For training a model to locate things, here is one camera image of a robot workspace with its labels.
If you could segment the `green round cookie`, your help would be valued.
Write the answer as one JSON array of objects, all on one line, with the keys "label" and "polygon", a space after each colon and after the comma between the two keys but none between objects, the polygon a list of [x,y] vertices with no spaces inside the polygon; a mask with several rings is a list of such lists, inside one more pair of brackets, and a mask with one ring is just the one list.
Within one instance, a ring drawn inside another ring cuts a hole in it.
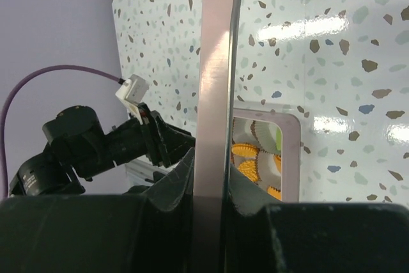
[{"label": "green round cookie", "polygon": [[280,152],[282,150],[282,132],[280,128],[276,128],[275,142],[277,150]]}]

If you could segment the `orange chip cookie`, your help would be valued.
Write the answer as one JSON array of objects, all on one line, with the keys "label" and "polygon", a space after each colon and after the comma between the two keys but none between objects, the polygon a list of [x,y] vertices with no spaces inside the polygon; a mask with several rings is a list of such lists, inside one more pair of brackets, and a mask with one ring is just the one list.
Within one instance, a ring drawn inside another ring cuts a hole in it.
[{"label": "orange chip cookie", "polygon": [[233,155],[244,158],[255,158],[259,153],[259,148],[250,143],[235,143],[231,147]]}]

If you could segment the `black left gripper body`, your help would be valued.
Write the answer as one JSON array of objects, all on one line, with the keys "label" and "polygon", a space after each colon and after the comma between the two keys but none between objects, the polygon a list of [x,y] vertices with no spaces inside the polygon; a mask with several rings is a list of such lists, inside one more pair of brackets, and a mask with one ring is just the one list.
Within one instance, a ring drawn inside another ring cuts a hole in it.
[{"label": "black left gripper body", "polygon": [[44,124],[43,133],[57,160],[85,180],[141,156],[169,168],[194,147],[190,132],[166,123],[147,104],[139,104],[137,110],[140,120],[133,116],[105,134],[92,108],[74,106]]}]

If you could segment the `orange round sandwich cookie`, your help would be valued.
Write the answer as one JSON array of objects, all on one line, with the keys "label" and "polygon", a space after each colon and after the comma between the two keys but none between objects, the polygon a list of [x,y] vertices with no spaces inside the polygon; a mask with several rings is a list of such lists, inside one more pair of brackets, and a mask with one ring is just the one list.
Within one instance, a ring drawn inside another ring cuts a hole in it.
[{"label": "orange round sandwich cookie", "polygon": [[273,196],[275,199],[282,199],[281,191],[279,189],[276,189],[275,187],[269,186],[267,189],[267,193],[269,193],[269,195]]}]

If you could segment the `orange round cookie front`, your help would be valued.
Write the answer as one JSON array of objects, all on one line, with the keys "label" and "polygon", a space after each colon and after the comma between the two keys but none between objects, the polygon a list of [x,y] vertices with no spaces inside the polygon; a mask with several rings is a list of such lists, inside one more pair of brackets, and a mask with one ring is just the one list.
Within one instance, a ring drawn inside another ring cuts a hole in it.
[{"label": "orange round cookie front", "polygon": [[256,183],[260,181],[260,176],[258,173],[257,163],[255,160],[243,161],[239,166],[238,170],[245,175],[250,181]]}]

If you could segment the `square cookie tin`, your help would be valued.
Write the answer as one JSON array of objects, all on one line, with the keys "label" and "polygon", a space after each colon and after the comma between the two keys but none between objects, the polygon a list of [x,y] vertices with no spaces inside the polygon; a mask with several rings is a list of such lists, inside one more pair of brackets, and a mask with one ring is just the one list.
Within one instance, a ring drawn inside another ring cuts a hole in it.
[{"label": "square cookie tin", "polygon": [[[275,142],[276,128],[282,132],[282,150]],[[233,113],[232,145],[250,143],[259,148],[255,158],[244,158],[232,154],[229,193],[231,201],[237,204],[296,203],[300,199],[300,142],[299,120],[284,113],[269,113],[250,109],[235,109]],[[281,156],[281,176],[274,172],[273,155]],[[238,166],[246,160],[257,163],[260,181],[250,181]],[[267,193],[269,186],[281,191],[282,199],[275,199]]]}]

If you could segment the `orange swirl cookie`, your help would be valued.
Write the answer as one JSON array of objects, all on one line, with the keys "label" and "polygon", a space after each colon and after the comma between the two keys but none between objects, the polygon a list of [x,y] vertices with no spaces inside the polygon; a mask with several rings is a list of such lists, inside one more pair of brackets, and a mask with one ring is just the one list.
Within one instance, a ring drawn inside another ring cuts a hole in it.
[{"label": "orange swirl cookie", "polygon": [[275,172],[275,174],[281,176],[281,173],[282,173],[281,156],[273,155],[273,161],[274,161],[274,172]]}]

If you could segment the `silver tin lid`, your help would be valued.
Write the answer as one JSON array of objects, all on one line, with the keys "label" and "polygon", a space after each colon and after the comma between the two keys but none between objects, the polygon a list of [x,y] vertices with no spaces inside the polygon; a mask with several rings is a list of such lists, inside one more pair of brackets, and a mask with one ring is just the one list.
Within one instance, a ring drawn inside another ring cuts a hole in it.
[{"label": "silver tin lid", "polygon": [[241,0],[202,0],[190,272],[223,272]]}]

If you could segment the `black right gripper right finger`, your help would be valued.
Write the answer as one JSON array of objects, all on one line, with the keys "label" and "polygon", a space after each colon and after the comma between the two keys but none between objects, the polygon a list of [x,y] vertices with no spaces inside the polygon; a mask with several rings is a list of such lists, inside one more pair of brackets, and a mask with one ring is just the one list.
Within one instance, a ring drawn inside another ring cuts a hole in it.
[{"label": "black right gripper right finger", "polygon": [[230,171],[230,272],[407,272],[408,209],[283,203]]}]

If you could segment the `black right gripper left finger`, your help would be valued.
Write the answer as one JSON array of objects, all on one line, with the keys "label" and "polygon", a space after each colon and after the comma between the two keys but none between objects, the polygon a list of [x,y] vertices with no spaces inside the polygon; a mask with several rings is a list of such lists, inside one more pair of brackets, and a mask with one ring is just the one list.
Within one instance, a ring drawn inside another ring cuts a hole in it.
[{"label": "black right gripper left finger", "polygon": [[144,191],[3,201],[1,271],[186,272],[193,162]]}]

